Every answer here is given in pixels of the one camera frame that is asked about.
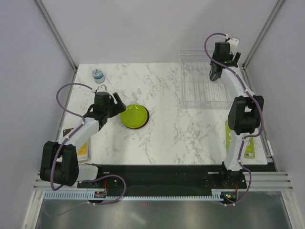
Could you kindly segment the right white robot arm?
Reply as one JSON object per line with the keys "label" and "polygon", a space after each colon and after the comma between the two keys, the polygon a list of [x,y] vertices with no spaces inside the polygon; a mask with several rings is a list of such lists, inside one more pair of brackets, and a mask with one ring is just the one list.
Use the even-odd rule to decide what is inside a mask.
{"label": "right white robot arm", "polygon": [[237,73],[240,53],[236,52],[236,48],[237,42],[216,42],[210,62],[210,80],[221,79],[234,98],[227,118],[231,141],[218,176],[219,184],[225,188],[242,182],[247,144],[263,124],[264,99],[255,95]]}

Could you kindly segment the yellow patterned plate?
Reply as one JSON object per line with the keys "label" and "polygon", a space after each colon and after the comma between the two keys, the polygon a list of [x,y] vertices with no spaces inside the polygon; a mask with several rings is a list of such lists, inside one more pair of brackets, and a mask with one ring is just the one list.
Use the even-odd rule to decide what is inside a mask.
{"label": "yellow patterned plate", "polygon": [[135,109],[126,111],[126,115],[122,116],[122,123],[130,129],[140,129],[144,127],[149,121],[149,111],[144,107],[143,109]]}

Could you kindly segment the dark green plate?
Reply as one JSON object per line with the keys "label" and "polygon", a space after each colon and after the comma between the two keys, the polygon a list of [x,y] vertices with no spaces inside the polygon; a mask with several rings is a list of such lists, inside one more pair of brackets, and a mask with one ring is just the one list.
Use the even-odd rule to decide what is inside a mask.
{"label": "dark green plate", "polygon": [[211,82],[215,82],[220,78],[220,73],[217,70],[216,67],[211,66],[210,72],[209,72],[209,79]]}

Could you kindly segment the lime green plate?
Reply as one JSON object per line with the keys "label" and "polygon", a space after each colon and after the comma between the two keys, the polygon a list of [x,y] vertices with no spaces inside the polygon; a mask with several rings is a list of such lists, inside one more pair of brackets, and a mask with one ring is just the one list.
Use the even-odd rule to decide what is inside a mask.
{"label": "lime green plate", "polygon": [[138,129],[143,127],[149,118],[146,108],[139,104],[131,104],[126,106],[126,110],[121,113],[121,122],[130,129]]}

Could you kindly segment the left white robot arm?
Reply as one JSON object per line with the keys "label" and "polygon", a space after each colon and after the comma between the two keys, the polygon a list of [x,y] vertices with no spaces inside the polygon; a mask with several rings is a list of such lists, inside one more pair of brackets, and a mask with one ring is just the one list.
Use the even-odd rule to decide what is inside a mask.
{"label": "left white robot arm", "polygon": [[42,152],[40,178],[49,181],[56,191],[62,186],[73,186],[88,181],[93,187],[101,187],[105,177],[97,166],[79,164],[77,153],[81,147],[112,118],[126,110],[117,93],[96,92],[94,103],[82,117],[80,124],[57,142],[45,143]]}

